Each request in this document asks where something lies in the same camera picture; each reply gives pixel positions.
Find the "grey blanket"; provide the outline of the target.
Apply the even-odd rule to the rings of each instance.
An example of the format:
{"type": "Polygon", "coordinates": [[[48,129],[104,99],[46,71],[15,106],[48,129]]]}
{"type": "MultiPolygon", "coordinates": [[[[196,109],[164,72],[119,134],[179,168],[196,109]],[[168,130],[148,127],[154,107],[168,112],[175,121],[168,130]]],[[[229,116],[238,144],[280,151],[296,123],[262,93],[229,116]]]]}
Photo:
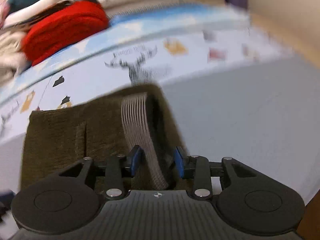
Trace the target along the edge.
{"type": "MultiPolygon", "coordinates": [[[[212,162],[234,158],[295,190],[305,208],[316,195],[319,70],[301,57],[140,85],[146,84],[162,90],[183,143],[178,147],[186,155],[212,162]]],[[[125,198],[104,202],[99,213],[78,229],[60,235],[21,229],[11,204],[23,190],[26,133],[27,129],[1,142],[1,209],[5,211],[1,222],[12,218],[10,239],[299,239],[297,228],[260,236],[232,227],[210,202],[189,196],[191,179],[182,179],[190,181],[190,187],[183,190],[135,190],[130,179],[137,172],[124,179],[130,189],[125,198]]]]}

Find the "beige garment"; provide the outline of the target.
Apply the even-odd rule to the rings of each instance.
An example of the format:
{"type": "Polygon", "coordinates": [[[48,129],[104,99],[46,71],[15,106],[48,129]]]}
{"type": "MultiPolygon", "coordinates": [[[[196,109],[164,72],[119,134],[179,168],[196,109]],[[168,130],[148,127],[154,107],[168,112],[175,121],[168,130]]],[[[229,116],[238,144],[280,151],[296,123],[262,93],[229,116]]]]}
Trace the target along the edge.
{"type": "Polygon", "coordinates": [[[7,31],[1,34],[1,86],[30,67],[30,62],[22,51],[22,41],[26,34],[23,31],[7,31]]]}

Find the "brown corduroy pants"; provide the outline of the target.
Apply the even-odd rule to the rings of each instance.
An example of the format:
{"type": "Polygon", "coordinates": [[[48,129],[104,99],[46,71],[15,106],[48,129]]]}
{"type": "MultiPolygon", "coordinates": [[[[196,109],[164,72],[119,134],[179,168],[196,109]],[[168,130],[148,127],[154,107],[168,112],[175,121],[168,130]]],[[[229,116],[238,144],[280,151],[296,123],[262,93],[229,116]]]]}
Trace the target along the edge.
{"type": "Polygon", "coordinates": [[[24,140],[20,187],[32,185],[84,157],[106,161],[139,145],[145,155],[130,184],[135,190],[183,190],[174,149],[182,146],[162,90],[127,87],[74,107],[34,111],[24,140]]]}

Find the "red knitted garment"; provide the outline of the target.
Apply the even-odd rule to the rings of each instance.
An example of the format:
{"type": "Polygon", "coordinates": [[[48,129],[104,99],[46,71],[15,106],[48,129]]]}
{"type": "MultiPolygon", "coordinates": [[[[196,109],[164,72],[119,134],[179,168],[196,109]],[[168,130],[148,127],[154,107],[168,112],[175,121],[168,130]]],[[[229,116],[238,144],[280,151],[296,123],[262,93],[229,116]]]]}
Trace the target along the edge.
{"type": "Polygon", "coordinates": [[[22,50],[35,66],[108,25],[109,19],[100,4],[78,1],[32,26],[23,38],[22,50]]]}

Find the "wooden bed frame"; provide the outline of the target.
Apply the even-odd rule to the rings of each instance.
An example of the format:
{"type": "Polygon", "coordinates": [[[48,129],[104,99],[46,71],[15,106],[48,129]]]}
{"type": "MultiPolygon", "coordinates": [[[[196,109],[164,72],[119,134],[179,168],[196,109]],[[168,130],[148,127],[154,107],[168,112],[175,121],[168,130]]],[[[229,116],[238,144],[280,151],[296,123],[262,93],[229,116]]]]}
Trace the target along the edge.
{"type": "Polygon", "coordinates": [[[256,13],[251,13],[254,26],[266,31],[272,38],[291,46],[296,52],[319,69],[319,55],[317,49],[306,38],[299,37],[295,32],[274,23],[272,20],[256,13]]]}

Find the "white garment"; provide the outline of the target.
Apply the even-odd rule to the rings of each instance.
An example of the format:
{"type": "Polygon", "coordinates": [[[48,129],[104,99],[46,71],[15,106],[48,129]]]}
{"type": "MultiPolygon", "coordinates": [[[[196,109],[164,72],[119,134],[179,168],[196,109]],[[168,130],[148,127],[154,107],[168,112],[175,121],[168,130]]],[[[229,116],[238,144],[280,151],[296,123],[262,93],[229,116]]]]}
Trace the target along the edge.
{"type": "Polygon", "coordinates": [[[74,2],[75,0],[39,0],[7,16],[3,28],[34,23],[72,5],[74,2]]]}

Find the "printed light blue bedsheet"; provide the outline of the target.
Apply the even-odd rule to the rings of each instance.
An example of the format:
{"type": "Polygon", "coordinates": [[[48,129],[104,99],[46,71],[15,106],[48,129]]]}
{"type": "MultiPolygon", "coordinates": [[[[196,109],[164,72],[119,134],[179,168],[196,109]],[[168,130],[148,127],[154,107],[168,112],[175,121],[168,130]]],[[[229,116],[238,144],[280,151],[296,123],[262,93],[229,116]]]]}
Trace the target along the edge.
{"type": "Polygon", "coordinates": [[[55,53],[1,89],[1,142],[32,111],[71,107],[117,88],[291,57],[293,50],[233,7],[184,4],[122,14],[105,31],[55,53]]]}

